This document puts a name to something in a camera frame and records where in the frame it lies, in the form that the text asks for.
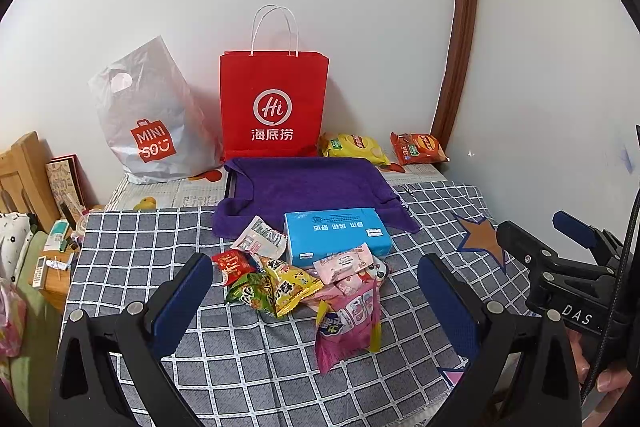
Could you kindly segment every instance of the plaid tablecloth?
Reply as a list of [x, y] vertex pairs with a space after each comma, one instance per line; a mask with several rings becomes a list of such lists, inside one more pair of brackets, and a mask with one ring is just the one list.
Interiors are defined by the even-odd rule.
[[[392, 271], [381, 289], [382, 349], [362, 351], [321, 376], [314, 353], [314, 314], [298, 307], [283, 319], [242, 304], [224, 305], [220, 272], [175, 353], [162, 359], [167, 373], [206, 426], [418, 425], [446, 399], [452, 384], [443, 370], [464, 367], [422, 292], [416, 266], [436, 252], [484, 299], [524, 313], [525, 268], [491, 254], [457, 252], [464, 230], [454, 217], [478, 221], [489, 212], [479, 191], [454, 182], [395, 187], [421, 224], [417, 233], [389, 230], [385, 258]], [[145, 301], [194, 251], [212, 255], [229, 242], [214, 237], [214, 207], [164, 208], [94, 214], [65, 310], [116, 314]], [[140, 425], [151, 421], [126, 365], [112, 355], [122, 388]]]

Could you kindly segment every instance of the wooden door frame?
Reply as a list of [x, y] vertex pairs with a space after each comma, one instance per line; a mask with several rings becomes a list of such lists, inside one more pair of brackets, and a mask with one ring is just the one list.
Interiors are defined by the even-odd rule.
[[477, 7], [478, 0], [456, 0], [455, 2], [447, 66], [431, 125], [431, 134], [440, 141], [445, 150], [458, 114], [462, 90], [465, 87], [466, 70], [474, 40]]

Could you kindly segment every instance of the orange chip bag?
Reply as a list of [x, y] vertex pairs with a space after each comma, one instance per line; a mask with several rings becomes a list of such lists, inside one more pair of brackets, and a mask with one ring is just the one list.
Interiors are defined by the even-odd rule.
[[449, 161], [440, 142], [430, 134], [391, 133], [391, 145], [400, 165]]

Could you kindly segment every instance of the pillow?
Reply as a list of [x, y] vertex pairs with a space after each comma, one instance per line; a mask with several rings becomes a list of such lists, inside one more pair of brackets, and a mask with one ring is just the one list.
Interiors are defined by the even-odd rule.
[[0, 214], [0, 277], [12, 280], [20, 252], [30, 235], [31, 224], [26, 214]]

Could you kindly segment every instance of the red snack packet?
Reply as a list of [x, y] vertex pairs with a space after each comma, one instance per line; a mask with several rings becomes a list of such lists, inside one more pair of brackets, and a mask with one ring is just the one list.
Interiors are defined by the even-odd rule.
[[227, 250], [212, 255], [211, 260], [222, 270], [223, 285], [229, 286], [245, 273], [255, 272], [255, 267], [249, 264], [244, 254], [239, 250]]
[[430, 134], [391, 133], [391, 145], [400, 165], [448, 162], [440, 142]]

